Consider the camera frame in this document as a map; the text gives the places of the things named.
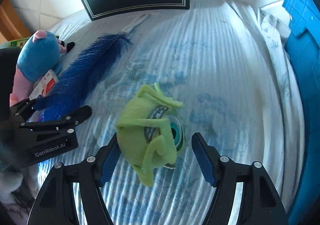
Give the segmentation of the red white small box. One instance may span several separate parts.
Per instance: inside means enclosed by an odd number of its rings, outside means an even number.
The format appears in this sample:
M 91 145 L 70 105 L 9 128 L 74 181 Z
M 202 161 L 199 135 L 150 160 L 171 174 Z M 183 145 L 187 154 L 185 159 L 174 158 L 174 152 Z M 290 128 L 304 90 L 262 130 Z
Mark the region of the red white small box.
M 29 96 L 30 100 L 35 100 L 39 97 L 45 97 L 49 94 L 53 86 L 58 82 L 58 77 L 53 70 L 49 70 L 43 78 L 37 83 L 32 93 Z

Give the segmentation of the pig plush blue shirt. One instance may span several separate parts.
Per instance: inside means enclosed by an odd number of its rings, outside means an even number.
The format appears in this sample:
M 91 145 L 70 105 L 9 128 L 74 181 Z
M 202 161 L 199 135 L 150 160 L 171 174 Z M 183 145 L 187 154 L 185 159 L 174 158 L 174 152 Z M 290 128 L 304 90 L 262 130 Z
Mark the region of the pig plush blue shirt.
M 29 98 L 34 84 L 49 70 L 61 71 L 61 55 L 70 52 L 75 42 L 65 43 L 49 31 L 37 30 L 18 56 L 10 106 Z

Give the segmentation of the green one-eyed monster plush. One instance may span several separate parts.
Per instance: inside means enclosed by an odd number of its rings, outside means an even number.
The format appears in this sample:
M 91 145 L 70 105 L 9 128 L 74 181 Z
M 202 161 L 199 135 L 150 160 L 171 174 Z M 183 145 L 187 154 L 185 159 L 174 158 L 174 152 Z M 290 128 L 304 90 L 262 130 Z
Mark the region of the green one-eyed monster plush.
M 183 103 L 163 94 L 158 83 L 143 85 L 116 122 L 120 151 L 146 186 L 154 182 L 153 170 L 175 168 L 184 134 L 177 109 Z

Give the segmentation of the green medicine box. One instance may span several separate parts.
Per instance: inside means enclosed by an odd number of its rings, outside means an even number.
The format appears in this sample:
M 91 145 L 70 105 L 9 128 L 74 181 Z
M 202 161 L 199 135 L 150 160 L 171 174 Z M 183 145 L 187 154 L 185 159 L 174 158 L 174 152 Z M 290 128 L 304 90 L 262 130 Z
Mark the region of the green medicine box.
M 0 45 L 0 48 L 11 48 L 11 47 L 19 47 L 20 49 L 24 47 L 25 43 L 28 41 L 29 37 L 27 38 L 22 38 L 22 39 L 16 39 L 16 40 L 11 40 L 8 42 L 5 42 Z

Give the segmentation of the blue plastic storage crate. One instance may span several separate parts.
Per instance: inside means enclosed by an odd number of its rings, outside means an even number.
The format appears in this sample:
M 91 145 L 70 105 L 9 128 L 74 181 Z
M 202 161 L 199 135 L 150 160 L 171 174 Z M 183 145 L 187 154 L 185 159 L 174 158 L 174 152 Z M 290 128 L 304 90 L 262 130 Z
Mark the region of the blue plastic storage crate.
M 313 0 L 284 0 L 291 20 L 285 44 L 303 105 L 305 149 L 290 224 L 319 224 L 319 10 Z

